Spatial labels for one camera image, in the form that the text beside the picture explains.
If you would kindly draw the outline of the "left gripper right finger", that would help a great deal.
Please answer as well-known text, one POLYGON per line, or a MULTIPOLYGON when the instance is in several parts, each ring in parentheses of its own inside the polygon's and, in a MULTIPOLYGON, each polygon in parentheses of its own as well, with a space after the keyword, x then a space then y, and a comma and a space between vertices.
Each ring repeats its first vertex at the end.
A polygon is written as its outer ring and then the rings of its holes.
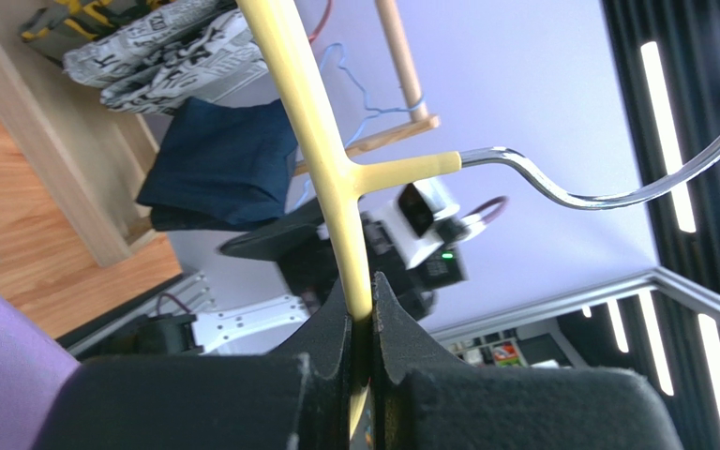
POLYGON ((475 367, 372 281, 378 449, 679 449, 650 384, 616 368, 475 367))

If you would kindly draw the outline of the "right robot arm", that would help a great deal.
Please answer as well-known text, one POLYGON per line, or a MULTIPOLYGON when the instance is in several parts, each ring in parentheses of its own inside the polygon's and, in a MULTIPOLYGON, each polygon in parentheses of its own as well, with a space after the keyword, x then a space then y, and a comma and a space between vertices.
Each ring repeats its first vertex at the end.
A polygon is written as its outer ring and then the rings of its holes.
MULTIPOLYGON (((415 320, 426 318, 439 288, 442 222, 418 201, 393 201, 362 214, 372 272, 386 275, 396 299, 415 320)), ((230 354, 236 343, 274 329, 293 330, 327 300, 338 280, 331 241, 316 200, 274 223, 225 243, 226 256, 274 263, 288 293, 250 307, 141 316, 131 338, 138 354, 230 354)))

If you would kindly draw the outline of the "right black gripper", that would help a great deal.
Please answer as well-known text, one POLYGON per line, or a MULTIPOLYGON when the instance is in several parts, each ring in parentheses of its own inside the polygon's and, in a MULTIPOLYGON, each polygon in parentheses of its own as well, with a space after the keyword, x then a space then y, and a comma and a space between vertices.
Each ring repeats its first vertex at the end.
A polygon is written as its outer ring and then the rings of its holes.
MULTIPOLYGON (((370 274, 385 274, 395 290, 398 262, 390 235, 369 212, 361 214, 361 221, 370 274)), ((225 242, 219 253, 275 264, 288 291, 300 298, 309 312, 315 312, 328 299, 338 279, 332 240, 322 236, 325 231, 320 204, 313 200, 270 224, 225 242)))

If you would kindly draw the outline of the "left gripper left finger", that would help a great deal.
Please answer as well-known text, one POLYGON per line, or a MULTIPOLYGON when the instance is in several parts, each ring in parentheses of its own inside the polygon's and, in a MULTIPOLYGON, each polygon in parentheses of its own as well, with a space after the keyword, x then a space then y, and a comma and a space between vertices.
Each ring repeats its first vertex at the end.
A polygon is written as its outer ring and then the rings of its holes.
POLYGON ((65 382, 38 449, 345 449, 352 321, 336 284, 273 351, 100 357, 65 382))

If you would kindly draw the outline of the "yellow clothes hanger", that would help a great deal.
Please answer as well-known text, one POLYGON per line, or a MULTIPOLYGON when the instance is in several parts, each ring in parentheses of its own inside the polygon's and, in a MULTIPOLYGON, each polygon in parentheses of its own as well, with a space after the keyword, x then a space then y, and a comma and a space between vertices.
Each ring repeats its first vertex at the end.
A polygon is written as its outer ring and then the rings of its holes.
POLYGON ((344 150, 296 4, 293 1, 241 1, 238 6, 262 51, 300 144, 333 242, 346 306, 363 336, 370 329, 372 314, 368 255, 357 208, 364 194, 467 167, 504 164, 561 206, 585 211, 609 210, 661 197, 720 160, 719 135, 675 173, 632 192, 604 196, 572 194, 551 181, 528 158, 506 147, 357 164, 344 150))

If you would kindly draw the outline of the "purple trousers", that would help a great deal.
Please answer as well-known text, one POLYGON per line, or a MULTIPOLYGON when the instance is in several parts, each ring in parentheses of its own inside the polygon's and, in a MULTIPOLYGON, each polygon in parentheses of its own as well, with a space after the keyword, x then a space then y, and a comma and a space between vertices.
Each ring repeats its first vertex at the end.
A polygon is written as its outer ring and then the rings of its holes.
POLYGON ((33 447, 79 362, 0 296, 0 449, 33 447))

